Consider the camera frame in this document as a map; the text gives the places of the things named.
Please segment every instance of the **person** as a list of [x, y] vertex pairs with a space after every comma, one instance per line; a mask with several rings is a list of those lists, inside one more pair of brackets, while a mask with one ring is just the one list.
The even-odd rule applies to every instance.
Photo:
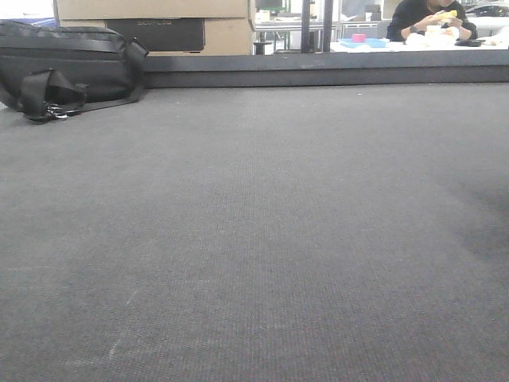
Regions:
[[468, 21], [464, 7], [456, 0], [402, 0], [387, 27], [387, 38], [404, 41], [411, 33], [423, 34], [428, 25], [439, 25], [439, 21], [433, 17], [436, 12], [451, 10], [455, 10], [457, 16], [442, 28], [457, 27], [460, 40], [477, 39], [476, 25]]

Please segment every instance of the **yellow object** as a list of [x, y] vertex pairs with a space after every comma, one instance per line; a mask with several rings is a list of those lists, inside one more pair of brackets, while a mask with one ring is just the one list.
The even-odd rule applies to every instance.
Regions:
[[456, 10], [450, 10], [449, 12], [438, 12], [433, 18], [437, 20], [449, 20], [451, 18], [457, 18], [458, 13]]

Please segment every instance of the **metal clip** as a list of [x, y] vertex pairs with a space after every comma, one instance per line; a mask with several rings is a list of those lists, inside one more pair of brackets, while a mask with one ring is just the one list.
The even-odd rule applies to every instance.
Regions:
[[56, 119], [67, 119], [68, 113], [60, 106], [51, 103], [46, 107], [46, 112]]

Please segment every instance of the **car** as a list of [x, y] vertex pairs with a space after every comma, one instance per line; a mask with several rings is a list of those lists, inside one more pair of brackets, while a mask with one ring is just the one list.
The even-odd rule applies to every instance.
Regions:
[[466, 9], [468, 18], [509, 17], [509, 2], [481, 2]]
[[468, 20], [477, 26], [479, 37], [493, 36], [503, 27], [509, 26], [508, 0], [484, 0], [465, 11]]

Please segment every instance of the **black platform edge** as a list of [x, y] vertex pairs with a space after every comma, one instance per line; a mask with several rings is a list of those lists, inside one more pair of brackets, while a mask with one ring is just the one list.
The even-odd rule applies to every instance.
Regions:
[[147, 57], [148, 88], [509, 82], [509, 50]]

